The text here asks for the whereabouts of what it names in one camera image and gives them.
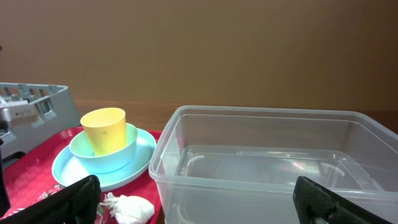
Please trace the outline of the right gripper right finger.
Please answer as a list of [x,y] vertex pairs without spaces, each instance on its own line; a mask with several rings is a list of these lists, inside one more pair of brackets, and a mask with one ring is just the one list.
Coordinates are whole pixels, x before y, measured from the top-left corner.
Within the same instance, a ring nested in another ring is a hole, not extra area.
[[391,224],[305,176],[297,178],[293,202],[300,224]]

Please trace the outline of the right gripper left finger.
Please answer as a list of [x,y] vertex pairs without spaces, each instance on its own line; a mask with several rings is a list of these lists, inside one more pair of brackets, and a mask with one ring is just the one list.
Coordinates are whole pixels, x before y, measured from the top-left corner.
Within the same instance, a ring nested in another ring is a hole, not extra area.
[[100,181],[89,175],[1,220],[2,224],[94,224],[101,200]]

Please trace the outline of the red strawberry candy wrapper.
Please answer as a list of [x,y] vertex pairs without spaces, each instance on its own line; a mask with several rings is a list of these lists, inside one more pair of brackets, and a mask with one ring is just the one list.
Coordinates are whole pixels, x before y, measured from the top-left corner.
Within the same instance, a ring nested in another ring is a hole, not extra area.
[[[60,184],[55,184],[53,185],[51,188],[49,188],[48,190],[46,190],[45,192],[43,192],[42,194],[40,194],[40,196],[32,203],[38,203],[41,200],[46,199],[47,197],[63,190],[65,187],[60,185]],[[105,209],[102,205],[98,205],[98,208],[96,210],[96,220],[95,220],[95,224],[107,224],[109,221],[109,212],[107,211],[107,209]]]

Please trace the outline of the white napkin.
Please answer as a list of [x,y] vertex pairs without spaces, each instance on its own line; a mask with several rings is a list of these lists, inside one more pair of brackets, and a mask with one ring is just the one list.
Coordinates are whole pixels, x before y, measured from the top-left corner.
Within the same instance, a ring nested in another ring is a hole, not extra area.
[[114,196],[112,192],[105,195],[100,205],[109,210],[119,224],[145,224],[155,213],[155,208],[147,199],[138,196]]

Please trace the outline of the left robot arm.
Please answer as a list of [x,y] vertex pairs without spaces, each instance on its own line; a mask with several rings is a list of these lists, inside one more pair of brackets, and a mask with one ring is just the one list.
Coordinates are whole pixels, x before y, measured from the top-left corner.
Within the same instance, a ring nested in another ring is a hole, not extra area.
[[6,190],[4,181],[4,172],[2,168],[2,162],[0,162],[0,216],[4,216],[10,209],[11,204]]

